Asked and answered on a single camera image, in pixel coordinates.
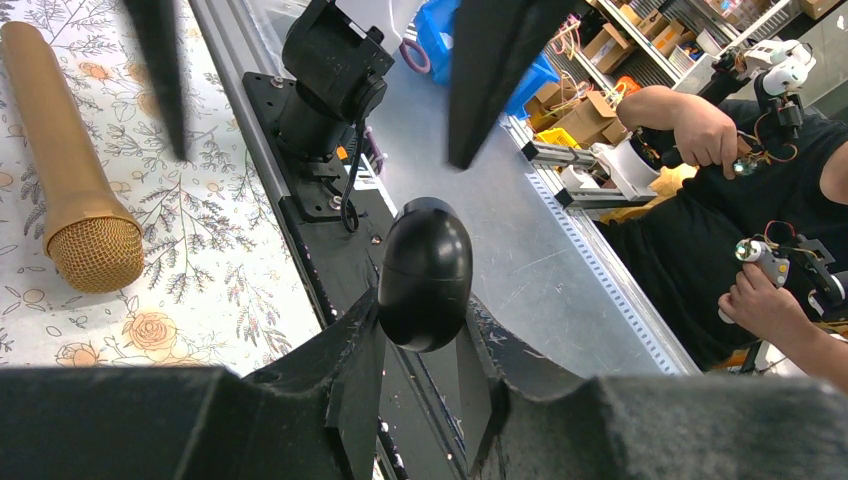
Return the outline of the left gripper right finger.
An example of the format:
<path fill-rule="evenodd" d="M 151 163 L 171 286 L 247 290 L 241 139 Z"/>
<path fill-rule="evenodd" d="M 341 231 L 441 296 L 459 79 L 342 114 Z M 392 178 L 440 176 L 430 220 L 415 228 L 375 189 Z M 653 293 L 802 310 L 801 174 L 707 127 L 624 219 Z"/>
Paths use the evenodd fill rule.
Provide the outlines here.
<path fill-rule="evenodd" d="M 471 301 L 456 340 L 472 479 L 843 479 L 847 399 L 804 378 L 600 376 Z"/>

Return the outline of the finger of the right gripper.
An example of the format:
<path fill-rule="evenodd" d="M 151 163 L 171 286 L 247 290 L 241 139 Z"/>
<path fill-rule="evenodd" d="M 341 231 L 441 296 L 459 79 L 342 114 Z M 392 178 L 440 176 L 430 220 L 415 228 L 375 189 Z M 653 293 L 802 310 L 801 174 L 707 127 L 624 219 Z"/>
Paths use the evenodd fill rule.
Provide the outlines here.
<path fill-rule="evenodd" d="M 187 160 L 186 115 L 175 2 L 123 0 L 172 151 Z"/>
<path fill-rule="evenodd" d="M 575 0 L 464 0 L 454 17 L 447 162 L 469 169 Z"/>

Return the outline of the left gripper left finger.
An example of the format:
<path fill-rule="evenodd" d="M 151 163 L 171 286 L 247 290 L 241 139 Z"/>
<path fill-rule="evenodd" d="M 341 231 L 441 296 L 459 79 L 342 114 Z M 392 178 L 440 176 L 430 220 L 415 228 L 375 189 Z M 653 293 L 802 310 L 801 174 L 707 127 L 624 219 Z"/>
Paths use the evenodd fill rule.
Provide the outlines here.
<path fill-rule="evenodd" d="M 5 368 L 5 479 L 368 479 L 385 339 L 376 293 L 277 361 Z"/>

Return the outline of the black oval earbud case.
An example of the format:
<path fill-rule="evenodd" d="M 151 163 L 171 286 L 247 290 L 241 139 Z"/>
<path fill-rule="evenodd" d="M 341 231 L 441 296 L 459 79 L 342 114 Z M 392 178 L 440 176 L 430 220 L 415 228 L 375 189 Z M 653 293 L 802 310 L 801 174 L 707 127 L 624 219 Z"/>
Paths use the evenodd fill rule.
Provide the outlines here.
<path fill-rule="evenodd" d="M 465 324 L 473 280 L 470 235 L 435 197 L 407 202 L 385 241 L 378 318 L 386 336 L 416 353 L 450 343 Z"/>

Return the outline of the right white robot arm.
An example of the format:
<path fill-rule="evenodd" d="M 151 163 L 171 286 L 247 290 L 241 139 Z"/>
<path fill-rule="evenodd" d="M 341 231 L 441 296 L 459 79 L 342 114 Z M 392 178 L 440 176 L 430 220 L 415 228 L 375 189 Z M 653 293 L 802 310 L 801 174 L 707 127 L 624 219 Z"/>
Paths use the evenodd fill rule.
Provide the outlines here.
<path fill-rule="evenodd" d="M 125 1 L 172 150 L 187 157 L 176 7 Z M 308 96 L 351 124 L 375 107 L 375 82 L 418 1 L 312 1 L 290 27 L 282 60 Z M 576 11 L 575 1 L 462 1 L 453 17 L 447 162 L 467 170 L 525 72 Z"/>

